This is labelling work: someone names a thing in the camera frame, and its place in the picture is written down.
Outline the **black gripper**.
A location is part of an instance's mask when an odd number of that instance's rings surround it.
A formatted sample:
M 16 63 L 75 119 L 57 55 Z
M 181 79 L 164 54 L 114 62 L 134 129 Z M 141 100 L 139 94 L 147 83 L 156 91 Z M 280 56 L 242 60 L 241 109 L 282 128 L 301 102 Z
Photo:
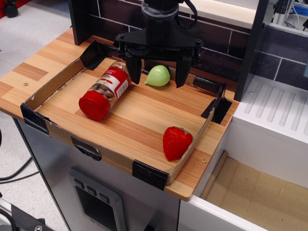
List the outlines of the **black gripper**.
M 180 17 L 146 18 L 146 27 L 116 36 L 119 55 L 126 61 L 131 80 L 139 84 L 142 59 L 176 62 L 176 87 L 184 85 L 191 65 L 200 60 L 203 41 L 182 33 L 178 27 L 188 29 L 196 24 L 182 24 Z

